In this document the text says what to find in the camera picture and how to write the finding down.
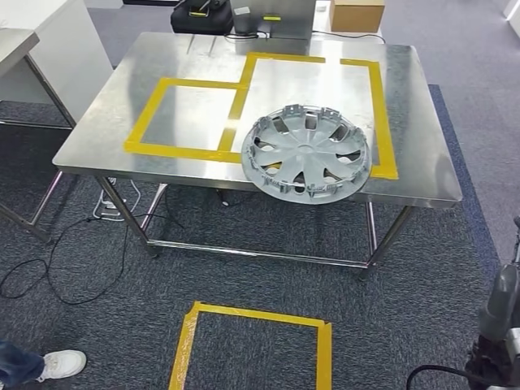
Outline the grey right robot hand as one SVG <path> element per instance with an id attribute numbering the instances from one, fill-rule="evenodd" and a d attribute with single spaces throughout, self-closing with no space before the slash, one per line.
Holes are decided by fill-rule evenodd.
<path id="1" fill-rule="evenodd" d="M 519 216 L 513 259 L 496 274 L 489 299 L 479 311 L 479 333 L 488 340 L 504 340 L 508 333 L 519 335 Z"/>

